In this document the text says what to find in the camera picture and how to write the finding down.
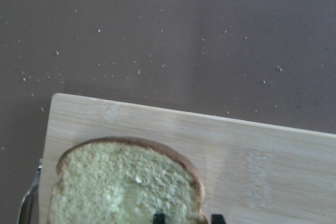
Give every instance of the black object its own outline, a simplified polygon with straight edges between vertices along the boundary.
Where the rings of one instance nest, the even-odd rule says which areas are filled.
[[[166,224],[164,214],[154,214],[153,224]],[[211,224],[226,224],[223,215],[211,215]]]
[[[164,214],[154,214],[153,224],[165,224],[165,215]]]

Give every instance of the slice of bread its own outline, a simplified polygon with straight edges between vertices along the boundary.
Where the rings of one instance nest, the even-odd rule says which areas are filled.
[[[57,164],[49,224],[206,224],[204,187],[191,162],[141,138],[106,137],[67,150]]]

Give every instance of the wood grain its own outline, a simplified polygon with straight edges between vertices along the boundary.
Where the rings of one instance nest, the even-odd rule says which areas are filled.
[[[46,223],[64,151],[104,136],[134,136],[186,156],[205,184],[204,212],[229,224],[336,220],[336,136],[216,116],[55,94],[39,186]]]

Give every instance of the cutting board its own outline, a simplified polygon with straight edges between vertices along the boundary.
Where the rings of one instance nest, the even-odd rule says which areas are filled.
[[[58,158],[104,136],[147,138],[186,156],[203,178],[207,218],[219,213],[228,224],[336,223],[335,135],[55,94],[39,186],[40,224],[58,180]]]

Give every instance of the light wood board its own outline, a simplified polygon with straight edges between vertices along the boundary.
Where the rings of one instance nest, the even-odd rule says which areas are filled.
[[[204,212],[228,224],[336,223],[336,136],[217,116],[55,94],[39,186],[46,223],[55,167],[83,141],[135,136],[186,156],[206,188]]]

